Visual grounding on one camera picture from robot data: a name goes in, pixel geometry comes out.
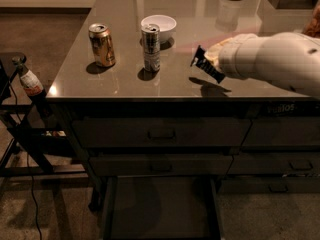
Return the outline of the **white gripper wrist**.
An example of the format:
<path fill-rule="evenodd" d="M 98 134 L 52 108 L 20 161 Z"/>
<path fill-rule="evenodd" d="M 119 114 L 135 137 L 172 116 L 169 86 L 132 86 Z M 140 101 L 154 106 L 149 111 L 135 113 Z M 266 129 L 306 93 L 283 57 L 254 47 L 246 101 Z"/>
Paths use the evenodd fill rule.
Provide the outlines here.
<path fill-rule="evenodd" d="M 205 53 L 205 59 L 220 73 L 229 78 L 243 79 L 237 70 L 239 63 L 236 54 L 247 40 L 257 38 L 255 34 L 240 34 L 224 39 L 211 46 Z"/>

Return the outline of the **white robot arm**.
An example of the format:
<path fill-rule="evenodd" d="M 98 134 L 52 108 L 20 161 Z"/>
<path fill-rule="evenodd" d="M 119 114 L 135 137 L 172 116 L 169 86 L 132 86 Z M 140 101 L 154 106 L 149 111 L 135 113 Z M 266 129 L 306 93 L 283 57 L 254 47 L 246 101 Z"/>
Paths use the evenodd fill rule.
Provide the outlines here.
<path fill-rule="evenodd" d="M 256 79 L 320 97 L 320 41 L 297 32 L 240 34 L 211 46 L 205 59 L 226 77 Z"/>

